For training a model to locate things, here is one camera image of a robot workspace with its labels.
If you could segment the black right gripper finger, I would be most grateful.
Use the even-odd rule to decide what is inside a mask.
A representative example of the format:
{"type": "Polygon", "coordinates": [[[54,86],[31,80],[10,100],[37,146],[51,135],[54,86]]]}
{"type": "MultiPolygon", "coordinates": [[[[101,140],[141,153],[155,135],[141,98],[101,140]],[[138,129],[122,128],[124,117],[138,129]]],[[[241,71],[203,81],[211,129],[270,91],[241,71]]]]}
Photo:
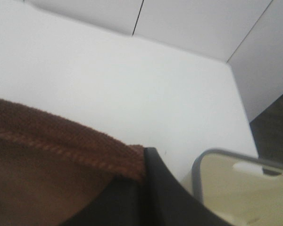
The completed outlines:
{"type": "Polygon", "coordinates": [[[153,147],[144,149],[144,185],[115,178],[64,226],[227,226],[190,195],[153,147]]]}

